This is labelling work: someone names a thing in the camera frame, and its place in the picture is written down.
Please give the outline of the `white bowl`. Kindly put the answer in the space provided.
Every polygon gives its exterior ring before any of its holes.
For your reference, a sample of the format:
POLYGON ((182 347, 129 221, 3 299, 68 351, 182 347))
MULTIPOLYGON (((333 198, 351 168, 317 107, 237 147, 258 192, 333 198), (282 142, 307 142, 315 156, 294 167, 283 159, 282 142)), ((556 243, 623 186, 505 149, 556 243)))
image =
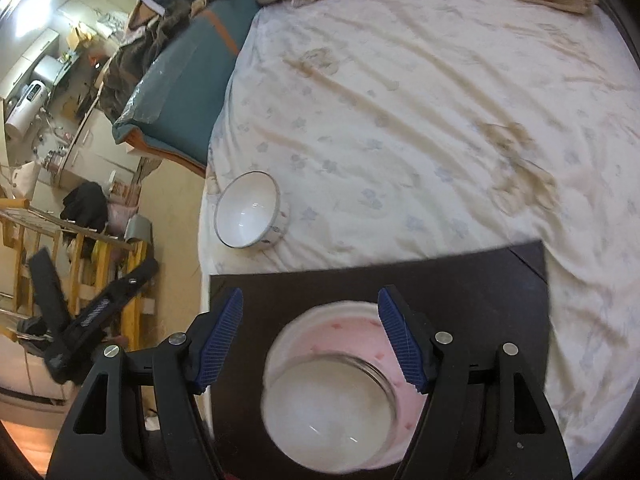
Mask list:
POLYGON ((395 439, 397 398, 373 365, 320 354, 287 362, 262 392, 262 422, 294 463, 322 474, 349 474, 376 462, 395 439))
POLYGON ((234 179, 218 200, 214 228, 230 249, 271 247, 284 237, 290 207, 280 185, 265 171, 250 171, 234 179))

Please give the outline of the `pink strawberry plate back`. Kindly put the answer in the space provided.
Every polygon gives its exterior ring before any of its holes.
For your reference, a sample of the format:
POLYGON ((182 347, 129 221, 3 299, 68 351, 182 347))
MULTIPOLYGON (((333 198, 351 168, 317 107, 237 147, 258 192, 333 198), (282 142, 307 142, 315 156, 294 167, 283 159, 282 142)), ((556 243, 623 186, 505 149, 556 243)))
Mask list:
POLYGON ((376 367, 390 382, 397 398, 398 423, 390 448, 372 465, 380 469, 401 461, 416 430, 426 397, 406 382, 372 302, 345 300, 313 307, 288 323, 269 349, 262 374, 262 391, 287 362, 320 354, 356 356, 376 367))

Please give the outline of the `yellow wooden rack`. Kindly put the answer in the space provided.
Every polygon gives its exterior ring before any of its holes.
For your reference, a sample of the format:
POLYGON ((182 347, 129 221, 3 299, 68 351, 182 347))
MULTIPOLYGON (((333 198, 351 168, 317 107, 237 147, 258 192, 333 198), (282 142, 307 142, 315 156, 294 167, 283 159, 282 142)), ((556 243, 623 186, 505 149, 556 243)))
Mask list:
POLYGON ((102 232, 62 220, 26 198, 1 201, 1 241, 14 250, 13 290, 1 300, 1 333, 14 342, 46 342, 48 335, 27 333, 26 321, 40 315, 27 260, 47 248, 70 315, 78 315, 104 287, 134 270, 152 255, 152 224, 134 209, 107 202, 108 220, 102 232))

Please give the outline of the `black bag on rack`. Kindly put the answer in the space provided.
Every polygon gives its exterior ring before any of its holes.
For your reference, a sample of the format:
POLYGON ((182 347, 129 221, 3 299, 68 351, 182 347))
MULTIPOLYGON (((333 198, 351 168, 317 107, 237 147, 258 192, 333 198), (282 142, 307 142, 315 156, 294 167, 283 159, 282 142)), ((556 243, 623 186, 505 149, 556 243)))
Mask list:
POLYGON ((107 200, 96 182, 84 182, 63 200, 62 220, 73 221, 78 226, 102 232, 108 220, 107 200))

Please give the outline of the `black leather mat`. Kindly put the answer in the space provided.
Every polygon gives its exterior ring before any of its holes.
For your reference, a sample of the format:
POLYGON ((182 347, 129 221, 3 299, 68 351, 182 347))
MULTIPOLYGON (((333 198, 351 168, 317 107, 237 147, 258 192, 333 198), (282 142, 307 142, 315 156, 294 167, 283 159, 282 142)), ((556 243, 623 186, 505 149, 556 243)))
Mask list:
POLYGON ((486 363, 499 344, 520 348, 537 382, 546 379, 549 292, 539 240, 457 256, 323 271, 213 276, 209 298, 243 293, 243 318, 212 388, 214 447, 238 479, 314 479, 273 444, 260 416, 262 373, 285 325, 341 300, 375 302, 394 285, 412 310, 465 342, 486 363))

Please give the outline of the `white kitchen cabinets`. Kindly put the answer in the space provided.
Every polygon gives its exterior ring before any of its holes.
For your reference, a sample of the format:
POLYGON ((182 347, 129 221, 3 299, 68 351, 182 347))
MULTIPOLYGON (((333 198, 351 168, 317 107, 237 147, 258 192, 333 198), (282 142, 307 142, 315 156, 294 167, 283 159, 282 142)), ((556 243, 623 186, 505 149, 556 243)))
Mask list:
POLYGON ((115 143, 111 122, 102 110, 94 108, 82 121, 58 170, 52 172, 51 185, 66 191, 85 181, 105 186, 112 174, 130 185, 139 162, 140 157, 132 154, 125 143, 115 143))

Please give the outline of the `white water heater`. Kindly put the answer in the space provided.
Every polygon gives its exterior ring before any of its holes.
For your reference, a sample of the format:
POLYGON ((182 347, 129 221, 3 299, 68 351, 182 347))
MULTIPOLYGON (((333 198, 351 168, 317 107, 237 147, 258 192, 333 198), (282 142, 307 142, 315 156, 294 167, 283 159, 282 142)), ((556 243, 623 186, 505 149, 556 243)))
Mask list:
POLYGON ((49 99, 49 88, 40 80, 32 81, 6 120, 4 130, 11 140, 22 140, 35 116, 49 99))

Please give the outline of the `camouflage jacket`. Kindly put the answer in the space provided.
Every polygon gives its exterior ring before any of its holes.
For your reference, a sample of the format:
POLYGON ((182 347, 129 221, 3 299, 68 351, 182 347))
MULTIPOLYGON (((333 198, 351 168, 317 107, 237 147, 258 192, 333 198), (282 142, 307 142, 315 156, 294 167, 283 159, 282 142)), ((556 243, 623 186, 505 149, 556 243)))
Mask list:
POLYGON ((139 27, 134 38, 121 46, 108 64, 98 107, 110 122, 116 122, 142 77, 154 61, 190 24, 208 0, 178 0, 162 16, 139 27))

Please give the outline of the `white floral bed sheet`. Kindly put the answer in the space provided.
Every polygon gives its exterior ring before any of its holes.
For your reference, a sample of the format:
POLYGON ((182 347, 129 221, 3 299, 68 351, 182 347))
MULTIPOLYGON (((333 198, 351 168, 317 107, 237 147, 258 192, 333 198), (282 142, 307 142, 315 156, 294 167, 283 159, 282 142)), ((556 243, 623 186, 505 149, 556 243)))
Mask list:
POLYGON ((599 9, 516 0, 265 6, 208 148, 206 275, 320 270, 541 240, 546 393, 582 472, 639 379, 639 70, 599 9), (230 249, 215 211, 274 177, 288 228, 230 249))

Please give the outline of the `teal bed frame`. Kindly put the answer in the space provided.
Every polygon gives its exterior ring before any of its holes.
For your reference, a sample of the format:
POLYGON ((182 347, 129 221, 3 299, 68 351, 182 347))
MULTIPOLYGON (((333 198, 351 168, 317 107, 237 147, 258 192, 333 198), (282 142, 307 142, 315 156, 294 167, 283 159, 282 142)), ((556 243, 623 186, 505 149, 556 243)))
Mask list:
POLYGON ((213 126, 253 18, 256 0, 215 0, 171 40, 112 125, 118 144, 203 177, 213 126))

